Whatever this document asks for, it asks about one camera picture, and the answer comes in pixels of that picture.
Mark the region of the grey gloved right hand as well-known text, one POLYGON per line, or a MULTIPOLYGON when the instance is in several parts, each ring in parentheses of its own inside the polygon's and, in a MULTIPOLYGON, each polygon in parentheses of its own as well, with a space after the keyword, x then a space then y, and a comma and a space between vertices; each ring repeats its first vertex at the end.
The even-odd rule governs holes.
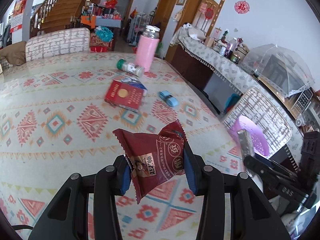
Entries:
POLYGON ((289 200, 276 196, 269 200, 269 203, 280 216, 282 223, 289 233, 293 233, 295 225, 300 214, 306 210, 302 205, 296 205, 289 202, 289 200))

